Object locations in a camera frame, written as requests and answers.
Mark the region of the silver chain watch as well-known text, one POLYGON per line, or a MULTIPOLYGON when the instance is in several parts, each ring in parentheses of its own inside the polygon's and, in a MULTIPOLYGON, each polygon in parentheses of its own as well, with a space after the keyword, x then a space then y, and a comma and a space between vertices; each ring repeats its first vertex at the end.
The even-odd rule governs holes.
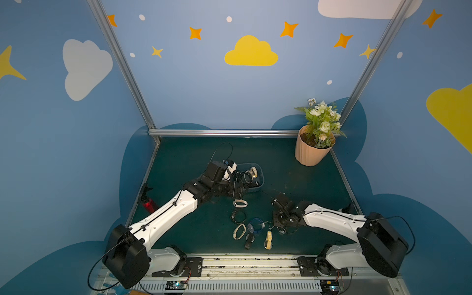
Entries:
POLYGON ((268 228, 269 228, 269 231, 277 231, 280 235, 285 235, 287 233, 284 227, 276 226, 272 222, 269 223, 268 228))

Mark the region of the beige oval band watch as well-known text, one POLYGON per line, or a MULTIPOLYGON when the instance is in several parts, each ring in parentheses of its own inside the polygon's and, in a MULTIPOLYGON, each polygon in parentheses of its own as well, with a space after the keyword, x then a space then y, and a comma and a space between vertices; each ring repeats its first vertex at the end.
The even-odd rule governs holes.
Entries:
POLYGON ((247 170, 247 171, 245 171, 245 172, 243 173, 243 180, 244 180, 244 182, 246 182, 248 185, 249 185, 249 184, 252 184, 254 178, 253 178, 252 173, 251 173, 249 170, 247 170))

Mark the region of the tan small watch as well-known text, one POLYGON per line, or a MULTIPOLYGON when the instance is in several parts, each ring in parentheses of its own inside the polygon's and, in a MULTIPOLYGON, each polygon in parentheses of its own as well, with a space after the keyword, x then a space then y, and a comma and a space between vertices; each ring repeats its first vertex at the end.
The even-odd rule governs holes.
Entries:
POLYGON ((250 168, 250 174, 253 178, 256 178, 258 176, 258 171, 257 171, 256 167, 251 167, 250 168))

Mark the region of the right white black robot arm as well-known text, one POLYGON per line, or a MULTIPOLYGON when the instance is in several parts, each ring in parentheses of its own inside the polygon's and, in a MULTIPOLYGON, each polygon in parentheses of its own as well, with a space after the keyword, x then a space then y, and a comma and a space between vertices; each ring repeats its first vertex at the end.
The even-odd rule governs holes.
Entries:
POLYGON ((353 215, 315 203, 295 204, 284 193, 273 199, 272 205, 276 227, 316 227, 353 242, 348 245, 327 244, 316 258, 309 259, 308 270, 322 276, 333 276, 348 268, 369 267, 385 277, 395 278, 409 253, 408 242, 387 218, 378 213, 353 215))

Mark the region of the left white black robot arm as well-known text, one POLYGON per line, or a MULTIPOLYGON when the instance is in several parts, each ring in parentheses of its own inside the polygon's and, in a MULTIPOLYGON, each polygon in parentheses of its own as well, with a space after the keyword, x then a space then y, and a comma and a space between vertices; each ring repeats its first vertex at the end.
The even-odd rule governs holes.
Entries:
POLYGON ((178 221, 213 197, 232 197, 237 187, 232 160, 211 161, 204 173, 183 185, 163 207, 147 218, 125 227, 115 227, 107 241, 102 263, 126 289, 138 284, 150 267, 148 252, 178 221))

